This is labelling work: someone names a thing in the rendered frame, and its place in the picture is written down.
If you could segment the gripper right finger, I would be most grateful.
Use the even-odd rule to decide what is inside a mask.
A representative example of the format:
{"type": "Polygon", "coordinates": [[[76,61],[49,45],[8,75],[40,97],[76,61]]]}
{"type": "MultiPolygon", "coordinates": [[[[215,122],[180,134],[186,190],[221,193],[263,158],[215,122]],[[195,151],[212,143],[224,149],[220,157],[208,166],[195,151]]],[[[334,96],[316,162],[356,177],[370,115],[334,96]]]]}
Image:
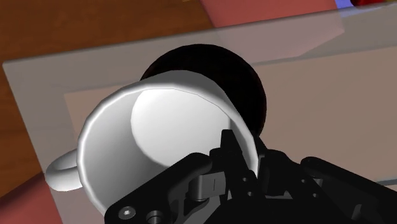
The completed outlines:
{"type": "Polygon", "coordinates": [[[258,179],[265,195],[305,203],[331,224],[397,224],[397,192],[317,157],[296,163],[256,139],[258,179]]]}

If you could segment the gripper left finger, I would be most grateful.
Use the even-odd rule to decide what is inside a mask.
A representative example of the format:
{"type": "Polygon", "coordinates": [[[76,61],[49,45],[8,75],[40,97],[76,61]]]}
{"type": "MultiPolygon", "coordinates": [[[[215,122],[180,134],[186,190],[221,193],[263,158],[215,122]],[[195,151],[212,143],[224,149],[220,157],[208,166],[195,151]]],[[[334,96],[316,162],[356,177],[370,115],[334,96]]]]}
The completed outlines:
{"type": "Polygon", "coordinates": [[[255,173],[232,130],[210,154],[191,153],[111,205],[105,224],[184,224],[212,197],[226,202],[254,195],[255,173]]]}

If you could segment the white mug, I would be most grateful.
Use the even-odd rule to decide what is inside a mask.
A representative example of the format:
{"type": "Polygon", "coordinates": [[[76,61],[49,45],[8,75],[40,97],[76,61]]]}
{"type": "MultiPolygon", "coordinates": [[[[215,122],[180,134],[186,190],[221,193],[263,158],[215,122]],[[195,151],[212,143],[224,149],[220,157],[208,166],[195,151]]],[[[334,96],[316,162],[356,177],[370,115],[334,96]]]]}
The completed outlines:
{"type": "Polygon", "coordinates": [[[258,169],[254,139],[223,88],[202,74],[168,71],[103,99],[78,145],[46,169],[58,192],[82,188],[102,213],[190,153],[208,154],[233,130],[247,166],[258,169]]]}

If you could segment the black round bowl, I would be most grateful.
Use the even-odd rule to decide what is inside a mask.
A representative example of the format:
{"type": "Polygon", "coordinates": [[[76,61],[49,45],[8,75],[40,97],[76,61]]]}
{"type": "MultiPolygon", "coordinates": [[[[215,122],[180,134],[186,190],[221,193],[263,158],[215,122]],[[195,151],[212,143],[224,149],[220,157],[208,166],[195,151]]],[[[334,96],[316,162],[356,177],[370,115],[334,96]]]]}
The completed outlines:
{"type": "Polygon", "coordinates": [[[157,58],[141,78],[172,70],[199,73],[214,81],[226,93],[248,129],[261,134],[267,99],[260,77],[242,57],[217,45],[180,46],[157,58]]]}

